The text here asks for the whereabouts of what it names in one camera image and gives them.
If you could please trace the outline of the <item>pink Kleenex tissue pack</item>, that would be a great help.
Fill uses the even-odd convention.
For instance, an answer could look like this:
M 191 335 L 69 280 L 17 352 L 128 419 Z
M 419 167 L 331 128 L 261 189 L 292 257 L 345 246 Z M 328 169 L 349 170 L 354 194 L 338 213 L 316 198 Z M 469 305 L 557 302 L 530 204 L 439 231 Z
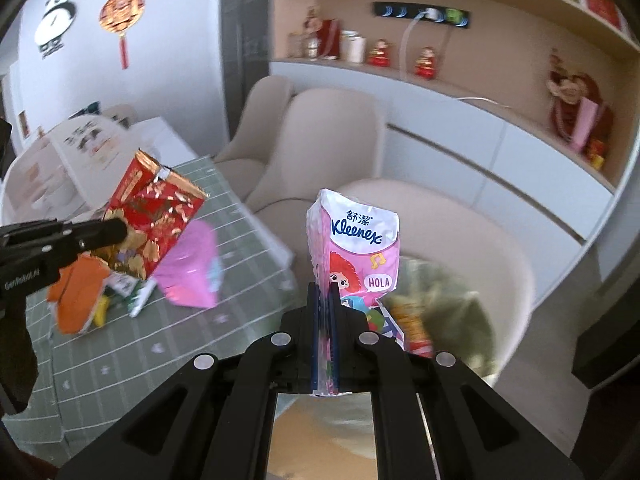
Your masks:
M 405 336 L 382 298 L 396 288 L 400 267 L 399 217 L 396 212 L 350 200 L 322 188 L 306 213 L 314 281 L 321 288 L 326 320 L 326 392 L 330 391 L 329 286 L 335 282 L 342 304 L 363 313 L 367 329 L 398 344 Z

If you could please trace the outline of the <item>red snack bag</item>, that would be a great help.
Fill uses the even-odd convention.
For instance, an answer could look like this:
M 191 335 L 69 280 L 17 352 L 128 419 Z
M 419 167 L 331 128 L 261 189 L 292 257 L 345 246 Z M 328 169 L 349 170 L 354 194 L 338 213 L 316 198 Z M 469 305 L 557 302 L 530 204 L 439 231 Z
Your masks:
M 189 179 L 148 153 L 136 151 L 103 216 L 122 220 L 127 235 L 122 242 L 92 254 L 111 270 L 145 281 L 207 199 L 205 191 Z

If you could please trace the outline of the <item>trash bin with yellow bag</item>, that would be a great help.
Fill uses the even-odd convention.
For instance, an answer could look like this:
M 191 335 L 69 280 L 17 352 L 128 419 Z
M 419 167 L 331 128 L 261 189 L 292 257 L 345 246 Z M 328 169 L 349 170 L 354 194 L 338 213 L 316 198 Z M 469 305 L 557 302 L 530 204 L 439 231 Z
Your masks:
M 405 336 L 407 351 L 449 352 L 483 378 L 498 372 L 495 331 L 480 294 L 446 266 L 402 257 L 396 288 L 382 304 Z

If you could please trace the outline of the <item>white green carton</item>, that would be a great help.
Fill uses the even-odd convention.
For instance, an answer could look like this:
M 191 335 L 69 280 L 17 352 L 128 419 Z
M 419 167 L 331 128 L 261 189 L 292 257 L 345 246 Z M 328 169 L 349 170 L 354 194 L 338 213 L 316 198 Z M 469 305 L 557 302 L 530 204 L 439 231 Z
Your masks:
M 154 292 L 156 281 L 141 281 L 128 274 L 113 272 L 105 280 L 106 296 L 116 306 L 124 307 L 130 318 L 136 318 Z

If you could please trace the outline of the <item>beige chair near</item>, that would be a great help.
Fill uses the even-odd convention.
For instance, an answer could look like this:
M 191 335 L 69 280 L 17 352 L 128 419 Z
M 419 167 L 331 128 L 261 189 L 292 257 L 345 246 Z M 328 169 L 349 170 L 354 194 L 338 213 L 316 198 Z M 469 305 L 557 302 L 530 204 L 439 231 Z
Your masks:
M 495 331 L 498 361 L 497 374 L 482 378 L 495 385 L 524 336 L 535 296 L 533 271 L 516 240 L 472 209 L 415 184 L 364 179 L 335 192 L 396 212 L 400 258 L 446 266 L 480 294 Z M 314 282 L 306 231 L 306 213 L 312 204 L 291 200 L 256 214 L 291 249 L 293 272 L 301 288 Z

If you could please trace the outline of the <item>green checkered tablecloth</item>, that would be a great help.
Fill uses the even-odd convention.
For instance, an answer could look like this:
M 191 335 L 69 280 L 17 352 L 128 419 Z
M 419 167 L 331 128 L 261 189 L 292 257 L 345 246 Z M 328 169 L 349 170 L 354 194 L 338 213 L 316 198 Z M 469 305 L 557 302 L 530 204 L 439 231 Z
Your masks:
M 217 237 L 222 277 L 216 306 L 175 306 L 154 290 L 134 318 L 114 306 L 104 326 L 66 336 L 44 292 L 30 296 L 26 327 L 38 379 L 26 411 L 3 419 L 22 450 L 64 464 L 192 356 L 235 356 L 278 328 L 283 311 L 296 304 L 292 272 L 270 252 L 212 160 L 194 159 L 177 170 L 208 195 L 198 218 Z

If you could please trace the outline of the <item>beige chair far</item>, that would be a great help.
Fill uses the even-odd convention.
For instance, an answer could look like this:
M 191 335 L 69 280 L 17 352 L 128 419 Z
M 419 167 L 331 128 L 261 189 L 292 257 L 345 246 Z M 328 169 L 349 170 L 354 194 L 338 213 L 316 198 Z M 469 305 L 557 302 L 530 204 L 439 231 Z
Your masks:
M 292 96 L 293 84 L 288 78 L 270 75 L 258 80 L 247 97 L 233 139 L 214 157 L 217 170 L 242 202 L 268 167 Z

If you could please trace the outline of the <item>red figurine left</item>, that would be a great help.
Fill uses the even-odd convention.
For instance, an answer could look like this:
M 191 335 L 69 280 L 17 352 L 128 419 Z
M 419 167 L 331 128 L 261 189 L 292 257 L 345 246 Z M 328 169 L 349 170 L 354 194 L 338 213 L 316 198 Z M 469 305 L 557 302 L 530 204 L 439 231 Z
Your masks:
M 390 67 L 390 44 L 385 39 L 375 41 L 369 52 L 367 63 L 376 67 Z

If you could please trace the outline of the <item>red figurine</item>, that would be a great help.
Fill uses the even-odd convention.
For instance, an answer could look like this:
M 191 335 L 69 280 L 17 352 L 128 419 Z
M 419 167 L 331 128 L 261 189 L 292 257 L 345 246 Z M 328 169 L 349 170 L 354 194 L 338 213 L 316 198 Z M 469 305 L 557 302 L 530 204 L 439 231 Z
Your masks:
M 436 62 L 435 49 L 433 47 L 424 47 L 414 63 L 414 73 L 423 79 L 432 80 L 437 72 Z
M 376 67 L 390 67 L 390 44 L 385 39 L 375 41 L 369 52 L 367 63 Z

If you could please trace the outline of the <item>white mugs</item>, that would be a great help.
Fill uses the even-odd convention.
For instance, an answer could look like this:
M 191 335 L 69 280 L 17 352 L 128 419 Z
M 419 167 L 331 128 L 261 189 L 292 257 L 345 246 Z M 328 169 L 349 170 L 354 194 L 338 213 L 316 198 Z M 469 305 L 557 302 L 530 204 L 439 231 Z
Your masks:
M 367 39 L 354 30 L 342 30 L 340 60 L 350 64 L 363 64 L 366 59 Z

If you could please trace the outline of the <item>red figurine right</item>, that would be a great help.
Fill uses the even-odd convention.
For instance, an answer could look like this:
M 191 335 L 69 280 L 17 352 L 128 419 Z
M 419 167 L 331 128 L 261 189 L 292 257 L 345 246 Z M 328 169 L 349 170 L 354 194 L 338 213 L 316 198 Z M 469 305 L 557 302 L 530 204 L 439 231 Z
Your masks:
M 423 79 L 432 80 L 437 72 L 436 62 L 435 49 L 433 47 L 424 47 L 414 63 L 414 73 Z

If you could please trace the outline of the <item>red chinese knot ornament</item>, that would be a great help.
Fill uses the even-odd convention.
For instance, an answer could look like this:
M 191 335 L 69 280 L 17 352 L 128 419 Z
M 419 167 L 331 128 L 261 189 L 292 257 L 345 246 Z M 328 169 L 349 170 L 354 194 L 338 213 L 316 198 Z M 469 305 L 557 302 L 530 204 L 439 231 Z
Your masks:
M 142 18 L 145 0 L 106 0 L 101 8 L 99 24 L 118 37 L 120 66 L 129 68 L 126 33 Z

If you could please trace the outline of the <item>black power strip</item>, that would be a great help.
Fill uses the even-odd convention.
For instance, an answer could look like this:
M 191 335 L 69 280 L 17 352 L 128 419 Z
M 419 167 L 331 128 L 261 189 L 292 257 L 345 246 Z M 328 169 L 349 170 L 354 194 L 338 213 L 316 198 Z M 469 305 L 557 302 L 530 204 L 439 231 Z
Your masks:
M 372 12 L 377 18 L 418 20 L 457 28 L 468 28 L 471 24 L 471 13 L 469 11 L 450 8 L 450 6 L 375 1 L 372 3 Z

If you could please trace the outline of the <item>red gift bouquet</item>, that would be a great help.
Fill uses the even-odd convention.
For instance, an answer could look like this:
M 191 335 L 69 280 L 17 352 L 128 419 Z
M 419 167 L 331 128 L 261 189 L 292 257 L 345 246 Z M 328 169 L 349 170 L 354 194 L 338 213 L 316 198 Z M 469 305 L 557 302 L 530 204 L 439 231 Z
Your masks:
M 614 125 L 612 108 L 596 81 L 584 72 L 571 72 L 557 48 L 551 49 L 549 63 L 550 125 L 572 152 L 584 156 L 593 169 L 601 170 Z

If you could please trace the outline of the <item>red framed picture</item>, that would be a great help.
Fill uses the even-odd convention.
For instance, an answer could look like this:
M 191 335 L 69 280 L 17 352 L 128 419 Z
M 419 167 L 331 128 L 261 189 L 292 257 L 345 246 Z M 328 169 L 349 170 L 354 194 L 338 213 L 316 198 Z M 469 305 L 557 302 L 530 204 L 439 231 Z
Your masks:
M 614 0 L 577 0 L 578 3 L 603 21 L 608 22 L 627 37 L 631 36 L 628 22 Z

